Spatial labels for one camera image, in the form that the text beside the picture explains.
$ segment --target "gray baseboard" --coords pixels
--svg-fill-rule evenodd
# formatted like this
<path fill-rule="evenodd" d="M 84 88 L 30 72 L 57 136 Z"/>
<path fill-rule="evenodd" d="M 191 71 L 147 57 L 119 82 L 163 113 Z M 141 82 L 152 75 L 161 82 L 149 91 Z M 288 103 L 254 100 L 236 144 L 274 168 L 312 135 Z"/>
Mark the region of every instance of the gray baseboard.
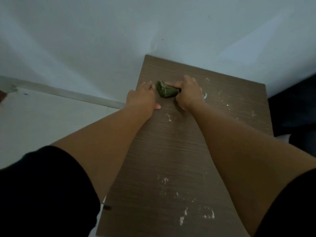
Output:
<path fill-rule="evenodd" d="M 34 83 L 27 80 L 20 80 L 13 77 L 6 77 L 0 75 L 0 90 L 10 93 L 16 91 L 16 88 L 25 88 L 33 91 L 39 91 L 43 93 L 48 93 L 57 96 L 63 96 L 75 100 L 80 100 L 84 102 L 89 102 L 97 105 L 104 105 L 108 107 L 113 107 L 117 109 L 122 109 L 125 106 L 125 103 L 108 100 L 105 98 L 100 98 L 96 96 L 86 95 L 78 92 L 68 91 L 60 88 L 50 87 L 44 84 Z"/>

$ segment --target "human hand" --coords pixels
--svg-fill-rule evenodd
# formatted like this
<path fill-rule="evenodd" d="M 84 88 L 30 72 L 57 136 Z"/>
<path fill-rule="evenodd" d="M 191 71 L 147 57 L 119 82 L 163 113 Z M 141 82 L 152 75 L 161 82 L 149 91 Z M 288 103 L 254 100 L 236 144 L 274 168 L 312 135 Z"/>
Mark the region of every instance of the human hand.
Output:
<path fill-rule="evenodd" d="M 143 82 L 136 91 L 130 90 L 126 97 L 126 107 L 140 108 L 145 111 L 149 119 L 154 109 L 160 109 L 161 106 L 156 103 L 155 85 L 152 81 Z"/>
<path fill-rule="evenodd" d="M 179 106 L 186 111 L 190 109 L 193 103 L 203 101 L 202 88 L 199 87 L 195 78 L 184 75 L 181 81 L 165 82 L 165 84 L 181 89 L 181 92 L 176 96 L 176 100 Z"/>

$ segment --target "brown table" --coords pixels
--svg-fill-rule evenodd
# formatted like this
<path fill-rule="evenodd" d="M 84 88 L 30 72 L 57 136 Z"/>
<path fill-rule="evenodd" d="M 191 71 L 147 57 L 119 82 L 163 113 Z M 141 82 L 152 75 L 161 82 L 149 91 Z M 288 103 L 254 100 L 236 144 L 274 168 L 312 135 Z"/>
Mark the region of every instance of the brown table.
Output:
<path fill-rule="evenodd" d="M 263 84 L 148 55 L 138 84 L 183 74 L 196 78 L 207 103 L 272 135 Z M 157 102 L 106 197 L 111 210 L 103 209 L 97 235 L 247 236 L 193 117 L 174 98 Z"/>

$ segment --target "folded green cloth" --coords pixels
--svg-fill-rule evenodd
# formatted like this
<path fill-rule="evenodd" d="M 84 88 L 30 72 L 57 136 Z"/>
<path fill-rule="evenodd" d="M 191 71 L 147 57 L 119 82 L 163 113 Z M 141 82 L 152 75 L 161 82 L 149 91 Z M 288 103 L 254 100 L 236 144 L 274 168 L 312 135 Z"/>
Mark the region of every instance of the folded green cloth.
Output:
<path fill-rule="evenodd" d="M 160 96 L 163 96 L 163 97 L 174 96 L 180 92 L 180 89 L 166 86 L 164 82 L 160 80 L 157 81 L 156 87 Z"/>

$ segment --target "black sleeve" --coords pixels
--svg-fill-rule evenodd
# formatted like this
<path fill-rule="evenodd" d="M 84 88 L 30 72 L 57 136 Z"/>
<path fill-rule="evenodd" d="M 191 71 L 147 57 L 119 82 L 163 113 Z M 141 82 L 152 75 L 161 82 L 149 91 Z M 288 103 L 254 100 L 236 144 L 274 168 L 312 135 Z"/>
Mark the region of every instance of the black sleeve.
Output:
<path fill-rule="evenodd" d="M 80 164 L 53 146 L 0 170 L 0 236 L 88 236 L 100 202 Z"/>
<path fill-rule="evenodd" d="M 259 236 L 316 236 L 316 169 L 290 182 L 259 225 Z"/>

